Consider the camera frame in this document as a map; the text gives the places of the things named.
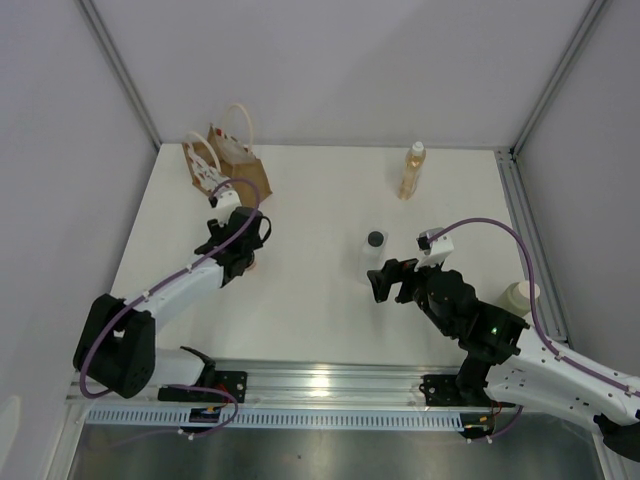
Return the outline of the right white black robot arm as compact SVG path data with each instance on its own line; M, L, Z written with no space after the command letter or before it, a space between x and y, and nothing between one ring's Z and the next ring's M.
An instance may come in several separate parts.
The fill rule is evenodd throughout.
M531 324L479 300L462 275L416 260L385 262L367 273L376 302L400 286L396 302L414 303L446 337L466 351L451 391L429 382L425 394L465 406L518 405L598 433L618 455L639 459L639 380L592 361L578 368L568 348L546 346Z

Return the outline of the pink capped small bottle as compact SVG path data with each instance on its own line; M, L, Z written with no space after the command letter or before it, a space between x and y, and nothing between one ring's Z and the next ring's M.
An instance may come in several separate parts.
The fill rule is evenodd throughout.
M257 260L254 260L254 261L253 261L253 262L252 262L252 263L247 267L247 269L245 270L245 273L249 273L249 272L252 272L252 271L256 270L256 268L257 268L257 264L258 264Z

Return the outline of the white bottle black cap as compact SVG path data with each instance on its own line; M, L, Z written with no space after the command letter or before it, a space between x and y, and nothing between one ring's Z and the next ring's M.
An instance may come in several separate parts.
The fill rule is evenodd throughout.
M374 229L367 233L357 262L357 279L360 283L367 285L369 283L367 273L381 268L387 237L387 233L383 230Z

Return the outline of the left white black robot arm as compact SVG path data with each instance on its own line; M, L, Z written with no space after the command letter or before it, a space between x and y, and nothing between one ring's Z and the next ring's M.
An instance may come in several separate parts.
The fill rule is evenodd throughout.
M149 384L180 385L195 401L214 393L213 360L191 347L159 348L157 333L242 276L271 236L272 222L258 209L240 206L223 221L209 221L208 229L208 241L182 269L136 295L106 293L93 301L72 360L84 397L115 393L128 399Z

